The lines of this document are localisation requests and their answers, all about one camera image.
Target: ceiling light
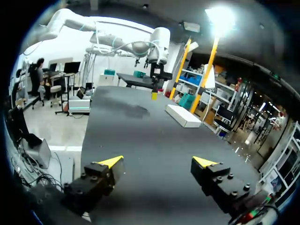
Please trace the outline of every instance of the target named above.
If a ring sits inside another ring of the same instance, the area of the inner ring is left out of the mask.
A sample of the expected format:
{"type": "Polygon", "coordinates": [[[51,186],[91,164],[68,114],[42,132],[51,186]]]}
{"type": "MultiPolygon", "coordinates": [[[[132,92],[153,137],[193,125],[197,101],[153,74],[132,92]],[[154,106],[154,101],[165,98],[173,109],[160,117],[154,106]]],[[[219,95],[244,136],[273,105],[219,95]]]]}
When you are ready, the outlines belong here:
{"type": "Polygon", "coordinates": [[[200,25],[193,22],[183,22],[183,26],[185,30],[192,31],[192,32],[200,32],[200,25]]]}
{"type": "Polygon", "coordinates": [[[228,7],[214,7],[206,9],[205,12],[213,23],[216,36],[225,35],[235,25],[234,14],[228,7]]]}
{"type": "Polygon", "coordinates": [[[263,108],[265,107],[265,105],[266,105],[266,103],[264,102],[263,104],[262,104],[262,106],[259,108],[259,112],[261,111],[261,110],[263,110],[263,108]]]}
{"type": "Polygon", "coordinates": [[[280,112],[280,110],[277,109],[274,105],[273,105],[273,108],[274,108],[277,112],[280,112]]]}

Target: ceiling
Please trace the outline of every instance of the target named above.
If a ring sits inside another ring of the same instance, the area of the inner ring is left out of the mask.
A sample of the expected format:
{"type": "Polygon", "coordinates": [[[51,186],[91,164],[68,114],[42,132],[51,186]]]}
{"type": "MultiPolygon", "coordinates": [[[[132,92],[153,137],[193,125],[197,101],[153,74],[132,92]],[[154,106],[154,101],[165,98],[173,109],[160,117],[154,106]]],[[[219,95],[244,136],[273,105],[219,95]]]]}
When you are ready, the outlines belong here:
{"type": "MultiPolygon", "coordinates": [[[[263,2],[268,7],[268,0],[263,2]]],[[[293,23],[286,22],[286,15],[292,15],[293,9],[282,7],[279,0],[273,0],[268,8],[255,0],[68,0],[67,3],[68,8],[82,15],[116,17],[152,28],[167,27],[173,42],[186,42],[192,36],[199,44],[195,52],[206,54],[211,51],[213,35],[204,10],[216,4],[228,5],[236,14],[236,27],[220,40],[217,56],[235,56],[257,63],[300,93],[299,66],[294,60],[291,38],[292,25],[298,25],[295,17],[293,23]],[[147,9],[143,9],[144,4],[148,4],[147,9]],[[200,33],[185,31],[179,26],[182,21],[198,23],[200,33]]]]}

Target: black table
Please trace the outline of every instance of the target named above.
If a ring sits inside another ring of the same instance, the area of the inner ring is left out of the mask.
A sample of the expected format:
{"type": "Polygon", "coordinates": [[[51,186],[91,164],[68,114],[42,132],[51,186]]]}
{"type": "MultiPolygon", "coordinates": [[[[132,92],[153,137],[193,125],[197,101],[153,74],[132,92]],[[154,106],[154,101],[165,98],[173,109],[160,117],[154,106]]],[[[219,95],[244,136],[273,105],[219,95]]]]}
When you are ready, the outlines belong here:
{"type": "Polygon", "coordinates": [[[230,220],[206,197],[190,173],[192,156],[230,165],[255,186],[254,168],[207,127],[183,128],[165,112],[175,104],[159,95],[102,86],[91,104],[82,146],[82,168],[92,161],[124,156],[124,174],[91,214],[94,224],[227,224],[230,220]]]}
{"type": "MultiPolygon", "coordinates": [[[[144,76],[144,78],[139,78],[139,77],[135,77],[133,75],[128,75],[128,74],[121,74],[121,73],[117,73],[117,76],[119,77],[118,80],[118,85],[120,82],[120,79],[122,79],[125,83],[127,83],[126,87],[131,88],[131,86],[136,86],[136,87],[144,87],[144,88],[150,88],[153,89],[153,84],[152,84],[152,80],[150,79],[149,76],[144,76]]],[[[163,87],[164,81],[160,81],[157,84],[157,89],[161,89],[163,87]]]]}

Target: white wall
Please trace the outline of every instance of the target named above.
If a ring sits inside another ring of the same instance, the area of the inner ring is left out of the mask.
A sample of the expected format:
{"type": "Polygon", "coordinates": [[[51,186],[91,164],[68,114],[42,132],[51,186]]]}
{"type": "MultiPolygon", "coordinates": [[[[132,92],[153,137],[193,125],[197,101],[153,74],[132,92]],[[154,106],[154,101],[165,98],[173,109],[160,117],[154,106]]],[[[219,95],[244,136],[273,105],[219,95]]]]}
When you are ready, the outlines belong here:
{"type": "MultiPolygon", "coordinates": [[[[104,34],[113,34],[124,40],[124,42],[132,42],[137,40],[149,40],[151,28],[144,28],[144,30],[137,29],[134,27],[126,26],[124,20],[114,19],[114,23],[101,23],[101,32],[104,34]]],[[[74,30],[68,27],[63,27],[60,35],[53,40],[47,40],[42,43],[37,43],[26,50],[26,54],[34,51],[28,57],[31,61],[36,62],[39,58],[43,57],[45,59],[44,67],[49,67],[49,61],[69,58],[72,57],[73,61],[83,62],[85,55],[85,49],[91,47],[90,37],[92,32],[82,32],[79,30],[74,30]]],[[[172,72],[180,45],[170,44],[168,63],[165,65],[165,72],[172,72]]],[[[22,66],[22,60],[24,59],[22,54],[19,57],[18,68],[22,66]]],[[[105,69],[114,69],[116,73],[125,73],[133,75],[135,70],[145,72],[146,75],[150,75],[150,65],[147,69],[144,69],[144,63],[146,58],[140,59],[140,64],[135,67],[135,58],[125,58],[125,57],[107,57],[107,56],[97,56],[94,66],[94,83],[97,85],[99,81],[99,75],[104,72],[105,69]]],[[[90,74],[88,82],[92,80],[92,74],[90,74]]],[[[117,85],[118,79],[115,77],[114,85],[117,85]]],[[[126,83],[121,81],[120,86],[126,86],[126,83]]]]}

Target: white box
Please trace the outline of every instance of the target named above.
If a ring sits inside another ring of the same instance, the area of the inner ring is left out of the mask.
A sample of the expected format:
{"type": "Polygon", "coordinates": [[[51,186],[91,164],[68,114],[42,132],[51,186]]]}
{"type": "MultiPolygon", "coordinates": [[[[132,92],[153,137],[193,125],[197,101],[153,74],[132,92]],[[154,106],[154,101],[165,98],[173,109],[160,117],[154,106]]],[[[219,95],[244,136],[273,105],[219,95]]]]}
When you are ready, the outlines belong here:
{"type": "Polygon", "coordinates": [[[189,92],[189,90],[190,90],[190,88],[189,88],[189,87],[187,87],[186,85],[183,85],[183,86],[182,86],[182,89],[181,89],[181,91],[182,91],[183,93],[188,93],[188,92],[189,92]]]}
{"type": "Polygon", "coordinates": [[[201,121],[197,117],[181,106],[167,105],[165,110],[184,128],[198,128],[201,125],[201,121]]]}

